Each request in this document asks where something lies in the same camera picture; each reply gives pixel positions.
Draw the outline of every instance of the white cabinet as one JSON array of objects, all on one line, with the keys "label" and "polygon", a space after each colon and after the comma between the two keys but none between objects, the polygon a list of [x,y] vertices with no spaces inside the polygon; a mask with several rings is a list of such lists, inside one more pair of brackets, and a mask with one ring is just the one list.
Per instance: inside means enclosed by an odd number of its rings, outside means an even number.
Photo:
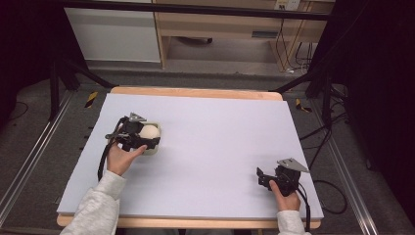
[{"label": "white cabinet", "polygon": [[153,13],[70,8],[66,12],[85,60],[161,62]]}]

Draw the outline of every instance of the white sleeve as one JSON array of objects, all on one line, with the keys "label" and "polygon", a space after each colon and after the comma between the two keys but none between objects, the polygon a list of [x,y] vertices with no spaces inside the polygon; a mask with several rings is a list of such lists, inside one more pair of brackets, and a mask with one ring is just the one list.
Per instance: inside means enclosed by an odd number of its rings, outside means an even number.
[{"label": "white sleeve", "polygon": [[61,234],[115,234],[119,213],[119,194],[125,179],[106,171],[97,187],[83,197],[72,222]]},{"label": "white sleeve", "polygon": [[279,211],[277,218],[280,235],[310,235],[310,233],[304,231],[304,225],[298,211]]}]

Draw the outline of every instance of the person's arm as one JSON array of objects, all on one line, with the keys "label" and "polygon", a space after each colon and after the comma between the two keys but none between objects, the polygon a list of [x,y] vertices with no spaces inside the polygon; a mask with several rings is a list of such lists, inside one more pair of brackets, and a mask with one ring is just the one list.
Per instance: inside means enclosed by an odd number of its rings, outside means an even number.
[{"label": "person's arm", "polygon": [[298,234],[310,234],[305,232],[304,225],[300,218],[300,198],[296,192],[293,192],[287,197],[281,194],[278,185],[273,181],[269,181],[272,192],[275,195],[278,206],[278,228],[280,235],[298,235]]},{"label": "person's arm", "polygon": [[126,180],[121,176],[147,146],[125,152],[114,143],[107,156],[107,171],[95,188],[89,189],[79,204],[72,222],[61,234],[115,234],[119,195]]}]

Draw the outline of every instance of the hand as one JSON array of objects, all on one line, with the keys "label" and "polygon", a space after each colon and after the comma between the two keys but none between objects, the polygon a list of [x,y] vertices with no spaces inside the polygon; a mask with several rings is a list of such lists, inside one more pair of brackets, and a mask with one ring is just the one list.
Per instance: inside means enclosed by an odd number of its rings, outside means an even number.
[{"label": "hand", "polygon": [[284,197],[281,194],[280,188],[278,187],[277,183],[274,180],[269,181],[269,185],[271,186],[272,192],[275,195],[275,199],[278,205],[278,211],[299,211],[300,210],[300,198],[296,192],[293,192],[287,197]]},{"label": "hand", "polygon": [[144,153],[147,145],[143,145],[133,152],[126,152],[119,148],[118,143],[114,142],[107,155],[107,170],[122,176],[131,166],[132,161]]}]

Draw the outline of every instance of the white board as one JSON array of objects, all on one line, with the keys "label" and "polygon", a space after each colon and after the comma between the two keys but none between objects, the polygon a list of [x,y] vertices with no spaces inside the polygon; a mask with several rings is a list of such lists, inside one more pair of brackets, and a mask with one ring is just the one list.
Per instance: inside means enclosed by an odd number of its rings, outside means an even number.
[{"label": "white board", "polygon": [[[273,174],[277,161],[306,165],[300,141],[283,101],[109,94],[59,205],[74,213],[90,187],[118,120],[134,112],[161,126],[159,150],[141,156],[124,175],[121,215],[181,218],[275,218],[272,192],[258,185],[256,168]],[[322,218],[308,173],[311,217]],[[305,217],[304,204],[300,213]]]}]

